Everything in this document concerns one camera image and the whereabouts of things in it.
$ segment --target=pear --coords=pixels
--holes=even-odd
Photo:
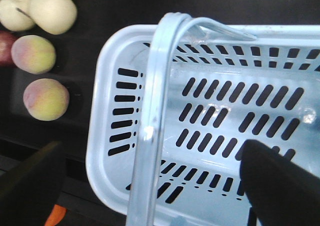
[[[43,30],[59,35],[75,22],[77,7],[72,0],[30,0],[29,14]]]
[[[0,0],[0,22],[12,31],[29,30],[35,23],[28,14],[30,0]]]

